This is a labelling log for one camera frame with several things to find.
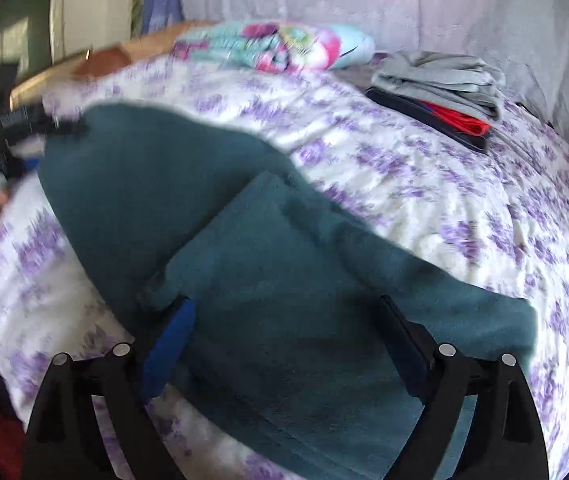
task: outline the brown object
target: brown object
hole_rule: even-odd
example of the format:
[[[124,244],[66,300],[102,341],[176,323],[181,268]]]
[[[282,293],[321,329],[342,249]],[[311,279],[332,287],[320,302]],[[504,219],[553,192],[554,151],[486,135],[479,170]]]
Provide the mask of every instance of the brown object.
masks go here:
[[[211,25],[211,22],[181,22],[154,34],[125,41],[106,50],[99,50],[95,53],[88,52],[87,60],[77,67],[71,76],[79,80],[94,80],[117,72],[125,66],[143,59],[161,56],[171,51],[174,41],[180,34],[184,34],[192,27],[206,25]]]

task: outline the stack of folded clothes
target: stack of folded clothes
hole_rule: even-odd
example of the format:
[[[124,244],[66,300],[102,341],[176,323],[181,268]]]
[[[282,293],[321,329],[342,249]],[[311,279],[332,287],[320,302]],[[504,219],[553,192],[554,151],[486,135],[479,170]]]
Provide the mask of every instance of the stack of folded clothes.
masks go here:
[[[482,59],[438,52],[397,52],[373,75],[367,97],[485,153],[501,120],[504,73]]]

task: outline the black folded garment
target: black folded garment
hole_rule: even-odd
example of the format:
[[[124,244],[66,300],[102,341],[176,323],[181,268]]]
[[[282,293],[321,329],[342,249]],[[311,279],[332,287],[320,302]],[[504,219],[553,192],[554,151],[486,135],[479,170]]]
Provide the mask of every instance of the black folded garment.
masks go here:
[[[424,105],[415,99],[409,97],[404,97],[395,94],[389,94],[375,86],[369,88],[365,95],[373,102],[378,105],[382,105],[385,108],[391,108],[401,114],[412,117],[421,123],[426,124],[432,128],[435,128],[444,135],[457,140],[463,146],[466,146],[469,150],[474,152],[487,153],[488,137],[490,133],[484,136],[473,136],[461,132],[458,128],[445,123],[439,117],[436,117],[433,113],[427,110]]]

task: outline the bed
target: bed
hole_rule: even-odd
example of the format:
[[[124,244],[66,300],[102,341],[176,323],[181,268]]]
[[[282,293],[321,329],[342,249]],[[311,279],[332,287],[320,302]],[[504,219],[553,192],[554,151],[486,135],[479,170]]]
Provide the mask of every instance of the bed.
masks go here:
[[[488,155],[369,101],[365,69],[269,75],[160,56],[90,83],[49,86],[50,113],[77,117],[99,102],[169,108],[233,126],[287,153],[319,191],[456,278],[526,298],[538,313],[527,370],[552,479],[569,472],[569,144],[507,103]],[[0,373],[26,422],[50,358],[106,352],[130,336],[88,282],[36,176],[0,226]],[[103,436],[130,478],[106,408]],[[149,408],[191,479],[295,478],[223,434],[170,386]]]

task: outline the teal garment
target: teal garment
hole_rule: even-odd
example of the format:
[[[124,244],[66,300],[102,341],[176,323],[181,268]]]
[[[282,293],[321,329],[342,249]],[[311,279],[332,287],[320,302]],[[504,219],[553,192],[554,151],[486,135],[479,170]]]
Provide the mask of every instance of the teal garment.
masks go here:
[[[171,382],[197,410],[308,479],[380,479],[421,413],[369,316],[388,294],[465,354],[526,367],[536,315],[372,234],[260,139],[151,108],[85,115],[50,139],[44,191],[133,335],[177,295],[196,328]],[[469,427],[460,417],[441,476]]]

